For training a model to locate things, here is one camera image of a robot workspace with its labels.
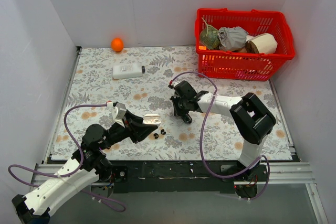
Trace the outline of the red plastic basket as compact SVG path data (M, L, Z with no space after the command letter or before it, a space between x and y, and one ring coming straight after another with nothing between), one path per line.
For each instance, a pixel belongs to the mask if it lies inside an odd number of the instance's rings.
M201 44L206 26L241 27L246 42L239 49L211 50ZM293 36L281 12L200 8L195 21L196 52L200 73L217 79L267 81L295 55Z

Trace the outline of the green melon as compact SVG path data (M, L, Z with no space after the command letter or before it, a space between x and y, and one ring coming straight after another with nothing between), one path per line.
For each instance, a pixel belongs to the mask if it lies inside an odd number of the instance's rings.
M220 45L218 30L212 25L209 25L204 18L202 18L202 20L205 24L205 28L199 35L200 43L209 50L218 49Z

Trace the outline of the orange fruit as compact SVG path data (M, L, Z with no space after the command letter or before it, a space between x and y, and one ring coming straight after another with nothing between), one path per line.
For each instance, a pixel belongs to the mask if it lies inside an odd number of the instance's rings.
M114 52L121 52L124 49L124 44L122 39L114 38L111 42L111 48Z

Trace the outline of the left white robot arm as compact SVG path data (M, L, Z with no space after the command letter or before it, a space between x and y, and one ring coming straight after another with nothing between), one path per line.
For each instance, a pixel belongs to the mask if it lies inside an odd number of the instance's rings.
M118 173L104 153L126 138L133 143L146 139L161 124L158 114L136 116L122 104L113 104L113 124L105 129L90 125L78 149L43 184L25 195L16 195L12 204L21 223L49 223L50 217L70 198L94 182L112 183Z

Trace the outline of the white earbud charging case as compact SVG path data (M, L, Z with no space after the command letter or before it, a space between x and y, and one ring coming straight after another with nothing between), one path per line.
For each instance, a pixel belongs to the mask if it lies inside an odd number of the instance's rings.
M161 124L161 117L158 114L146 114L142 118L142 123L146 125L157 125Z

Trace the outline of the black earbud charging case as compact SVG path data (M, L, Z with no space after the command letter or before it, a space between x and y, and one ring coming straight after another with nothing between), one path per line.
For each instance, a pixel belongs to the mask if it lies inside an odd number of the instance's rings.
M184 123L186 123L186 124L191 124L192 121L193 121L189 114L184 115L182 117L182 119L183 119Z

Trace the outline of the white plastic bottle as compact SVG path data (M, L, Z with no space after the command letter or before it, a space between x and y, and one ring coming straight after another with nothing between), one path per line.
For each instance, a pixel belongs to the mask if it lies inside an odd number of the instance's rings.
M112 68L113 79L130 79L143 76L145 66L140 63L129 63L124 65L115 65Z

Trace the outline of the grey crumpled cloth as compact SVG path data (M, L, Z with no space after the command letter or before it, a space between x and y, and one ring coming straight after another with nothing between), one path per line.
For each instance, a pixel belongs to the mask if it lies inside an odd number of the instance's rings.
M223 51L236 51L245 46L248 32L243 28L237 27L221 27L218 30L218 39L220 41L219 49Z

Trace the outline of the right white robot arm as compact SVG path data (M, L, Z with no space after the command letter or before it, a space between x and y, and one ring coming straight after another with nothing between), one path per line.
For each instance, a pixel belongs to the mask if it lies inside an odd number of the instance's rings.
M239 176L242 180L251 180L257 174L256 167L262 159L261 152L266 137L276 124L275 117L262 101L254 93L248 93L242 97L228 97L218 95L217 88L213 93L196 92L187 81L181 81L176 85L171 81L169 88L174 90L174 95L170 98L173 103L174 116L180 117L186 124L191 124L192 118L189 112L205 113L199 136L199 150L205 169L212 176L220 179ZM232 118L244 139L236 173L219 175L207 165L203 153L203 136L206 119L210 113Z

